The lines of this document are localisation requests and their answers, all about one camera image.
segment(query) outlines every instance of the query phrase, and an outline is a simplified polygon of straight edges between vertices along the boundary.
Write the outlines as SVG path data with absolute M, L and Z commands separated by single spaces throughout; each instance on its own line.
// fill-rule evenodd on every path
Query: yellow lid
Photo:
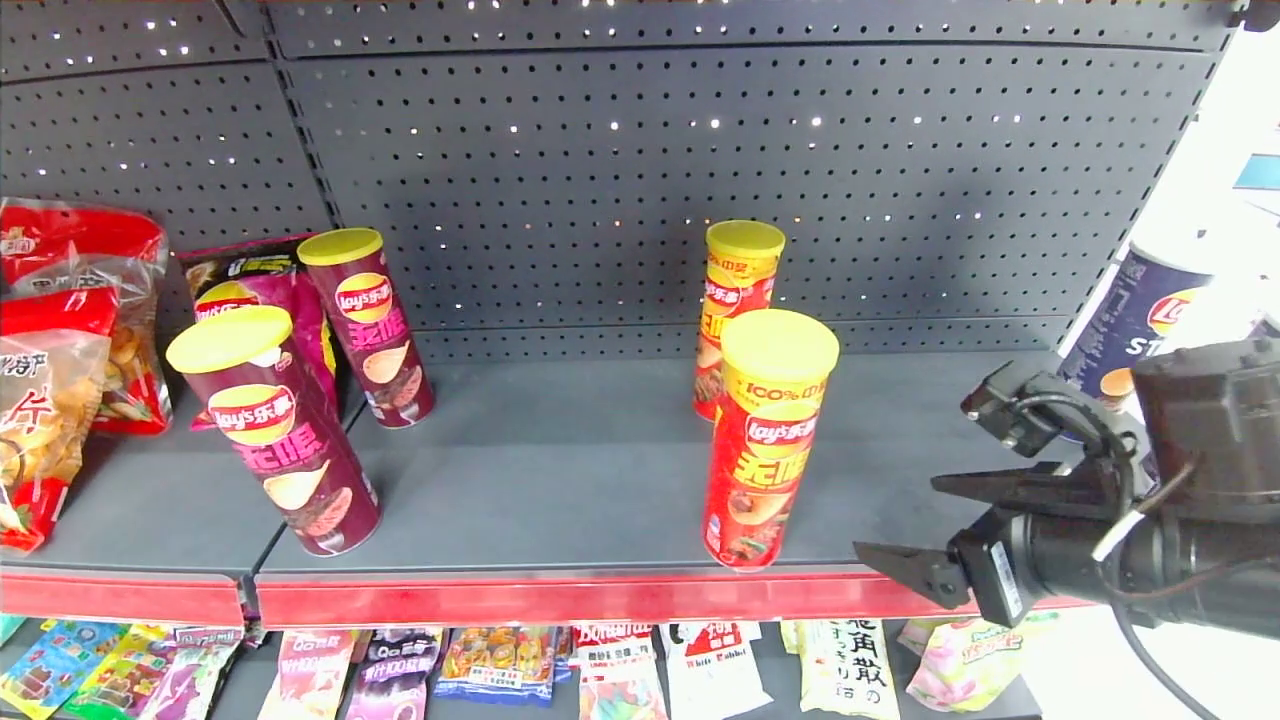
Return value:
M 183 374 L 216 373 L 279 347 L 292 332 L 293 319 L 283 309 L 246 305 L 182 331 L 164 356 Z
M 755 220 L 724 220 L 707 228 L 707 246 L 722 255 L 771 258 L 782 255 L 786 243 L 782 231 Z
M 840 357 L 840 341 L 809 315 L 751 310 L 726 323 L 721 350 L 724 363 L 744 375 L 800 383 L 831 374 Z
M 372 228 L 323 232 L 298 245 L 298 260 L 307 265 L 340 265 L 367 258 L 383 247 L 383 234 Z

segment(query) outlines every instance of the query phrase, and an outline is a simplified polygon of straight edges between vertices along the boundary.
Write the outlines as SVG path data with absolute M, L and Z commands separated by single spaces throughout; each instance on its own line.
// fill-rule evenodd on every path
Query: robotic arm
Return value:
M 1151 660 L 1133 623 L 1280 639 L 1280 342 L 1151 357 L 1134 383 L 1146 433 L 1051 374 L 997 369 L 964 400 L 965 415 L 1025 457 L 1066 433 L 1084 459 L 1066 471 L 1042 462 L 933 478 L 934 489 L 991 509 L 946 550 L 854 548 L 943 607 L 972 589 L 982 616 L 1006 626 L 1048 596 L 1110 603 L 1139 660 L 1212 717 Z M 1155 489 L 1148 469 L 1164 478 Z

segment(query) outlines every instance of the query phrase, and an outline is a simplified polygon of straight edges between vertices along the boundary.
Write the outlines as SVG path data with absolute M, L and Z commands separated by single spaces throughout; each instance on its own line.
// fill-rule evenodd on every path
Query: perforated metal panel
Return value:
M 387 232 L 420 328 L 690 322 L 705 225 L 736 217 L 792 236 L 778 305 L 1065 327 L 1212 64 L 764 46 L 291 74 L 344 220 Z
M 174 250 L 329 227 L 266 63 L 6 83 L 0 99 L 6 195 L 145 210 Z M 189 307 L 170 273 L 160 327 Z
M 0 79 L 265 58 L 209 1 L 0 3 Z
M 828 323 L 844 352 L 1024 350 L 1055 342 L 1059 318 L 978 320 L 867 320 Z M 429 363 L 687 357 L 696 325 L 616 325 L 429 331 L 420 334 Z
M 1231 3 L 448 0 L 273 3 L 291 58 L 663 45 L 1062 42 L 1216 51 Z

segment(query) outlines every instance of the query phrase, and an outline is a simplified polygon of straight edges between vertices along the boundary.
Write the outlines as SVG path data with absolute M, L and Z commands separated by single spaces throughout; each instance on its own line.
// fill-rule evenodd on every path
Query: red shelf edge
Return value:
M 877 573 L 632 578 L 346 578 L 262 574 L 255 580 L 268 629 L 379 625 L 572 624 L 594 620 L 773 620 L 932 618 L 946 610 Z M 1038 607 L 1089 605 L 1051 598 Z
M 244 624 L 239 588 L 225 575 L 0 570 L 0 611 L 31 618 Z

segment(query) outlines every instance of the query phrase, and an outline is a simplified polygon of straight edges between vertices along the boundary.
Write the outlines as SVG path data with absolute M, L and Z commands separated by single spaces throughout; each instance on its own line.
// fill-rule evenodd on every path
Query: store shelf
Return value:
M 887 623 L 887 638 L 896 638 L 901 628 L 900 623 Z M 782 651 L 782 639 L 778 635 L 777 623 L 762 625 L 763 638 L 751 643 L 756 665 L 760 670 L 760 679 L 764 682 L 764 691 L 773 697 L 773 702 L 745 715 L 739 715 L 740 720 L 835 720 L 841 717 L 832 712 L 810 711 L 800 712 L 800 661 L 794 655 Z M 38 620 L 28 621 L 22 629 L 0 650 L 0 671 L 13 665 L 18 657 L 40 638 Z M 242 655 L 232 666 L 223 685 L 218 703 L 214 705 L 210 720 L 246 720 L 257 717 L 257 711 L 262 706 L 262 700 L 271 687 L 275 676 L 275 659 L 279 652 L 279 635 L 271 635 L 269 642 L 256 651 Z M 893 680 L 899 691 L 899 707 L 902 720 L 942 720 L 951 717 L 942 712 L 925 708 L 919 702 L 909 697 L 902 689 L 915 673 L 918 660 L 910 652 L 896 643 L 890 643 L 890 665 L 893 670 Z M 667 671 L 659 667 L 663 693 L 667 694 Z M 344 717 L 347 712 L 348 696 L 343 707 L 337 714 Z M 527 711 L 518 707 L 506 707 L 494 705 L 480 705 L 458 700 L 429 701 L 428 715 L 431 720 L 507 720 L 517 717 L 530 717 L 536 715 L 545 720 L 568 720 L 577 717 L 577 685 L 572 683 L 556 685 L 552 707 L 549 711 Z M 13 708 L 0 701 L 0 717 L 22 717 L 15 715 Z M 1041 711 L 1032 696 L 1030 689 L 1021 680 L 1006 689 L 987 710 L 968 714 L 966 720 L 1039 720 Z M 70 715 L 58 712 L 54 720 L 72 720 Z
M 52 539 L 0 556 L 0 611 L 47 618 L 241 625 L 239 582 L 282 529 L 279 512 L 216 432 L 188 429 L 180 383 L 159 437 L 92 437 Z M 355 419 L 358 396 L 347 393 Z
M 859 565 L 851 541 L 942 546 L 982 506 L 936 474 L 1016 466 L 960 400 L 1010 357 L 849 355 L 831 380 L 781 560 L 739 575 L 703 548 L 710 427 L 691 360 L 442 365 L 434 413 L 349 432 L 385 515 L 339 557 L 276 542 L 270 628 L 627 619 L 902 618 L 941 609 Z

